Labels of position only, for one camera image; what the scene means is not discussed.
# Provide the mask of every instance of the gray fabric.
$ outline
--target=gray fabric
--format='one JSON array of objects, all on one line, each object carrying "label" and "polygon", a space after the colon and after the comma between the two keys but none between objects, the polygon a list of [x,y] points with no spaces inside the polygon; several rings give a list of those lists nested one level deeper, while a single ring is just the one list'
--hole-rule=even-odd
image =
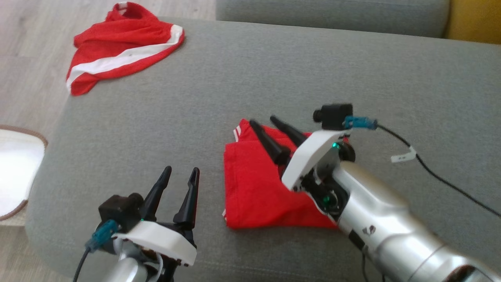
[{"label": "gray fabric", "polygon": [[449,0],[217,0],[216,19],[442,37]]},{"label": "gray fabric", "polygon": [[[113,194],[143,195],[173,173],[157,217],[170,221],[194,166],[201,170],[198,257],[177,281],[361,281],[360,253],[335,230],[230,230],[224,145],[241,118],[276,114],[316,130],[313,110],[354,103],[355,113],[412,142],[438,174],[501,209],[501,47],[342,30],[165,19],[183,26],[180,49],[148,69],[102,81],[68,100],[30,197],[27,232],[55,270],[71,276]],[[501,270],[501,220],[428,175],[391,164],[407,148],[381,131],[352,135],[357,162],[401,192],[454,247]],[[82,281],[114,258],[92,254]]]}]

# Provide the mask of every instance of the cable label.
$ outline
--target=cable label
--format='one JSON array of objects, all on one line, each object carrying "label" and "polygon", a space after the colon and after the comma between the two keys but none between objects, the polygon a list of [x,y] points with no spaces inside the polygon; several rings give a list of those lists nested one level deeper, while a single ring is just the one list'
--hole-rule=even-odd
[{"label": "cable label", "polygon": [[406,162],[410,161],[416,158],[416,151],[412,146],[409,147],[410,152],[403,154],[403,155],[396,155],[396,156],[391,156],[391,162],[392,163],[399,163],[399,162]]}]

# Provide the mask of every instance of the folded red shirt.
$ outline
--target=folded red shirt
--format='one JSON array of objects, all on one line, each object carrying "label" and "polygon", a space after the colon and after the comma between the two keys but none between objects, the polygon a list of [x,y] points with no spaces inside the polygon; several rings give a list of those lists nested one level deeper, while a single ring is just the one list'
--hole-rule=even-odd
[{"label": "folded red shirt", "polygon": [[[264,126],[266,133],[277,142],[296,147],[285,134]],[[293,193],[281,182],[277,166],[245,119],[233,131],[236,142],[226,145],[224,177],[226,210],[224,216],[230,228],[266,226],[311,226],[337,228],[320,213],[305,193]]]}]

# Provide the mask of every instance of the yellow cushion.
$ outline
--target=yellow cushion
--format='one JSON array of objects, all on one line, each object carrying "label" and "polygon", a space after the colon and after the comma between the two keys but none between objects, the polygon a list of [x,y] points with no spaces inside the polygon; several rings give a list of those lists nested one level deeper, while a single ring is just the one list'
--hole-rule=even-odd
[{"label": "yellow cushion", "polygon": [[451,0],[445,37],[501,44],[501,0]]}]

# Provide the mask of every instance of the robotic arm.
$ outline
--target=robotic arm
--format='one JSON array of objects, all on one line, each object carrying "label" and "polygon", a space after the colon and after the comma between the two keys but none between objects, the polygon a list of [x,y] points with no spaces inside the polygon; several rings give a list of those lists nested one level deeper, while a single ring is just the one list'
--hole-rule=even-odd
[{"label": "robotic arm", "polygon": [[155,213],[171,172],[171,167],[165,168],[144,200],[137,193],[114,195],[99,206],[102,221],[86,247],[93,252],[101,242],[104,245],[99,250],[119,257],[103,282],[172,282],[178,266],[194,264],[197,251],[192,230],[200,170],[193,169],[186,197],[173,222],[156,222]]},{"label": "robotic arm", "polygon": [[250,124],[271,159],[282,183],[304,192],[319,211],[393,281],[501,282],[481,262],[454,250],[433,234],[409,210],[407,201],[381,180],[355,164],[355,153],[343,140],[354,123],[350,104],[327,105],[314,118],[322,130],[306,138],[275,116],[272,123],[298,146],[291,151],[278,144],[255,121]]}]

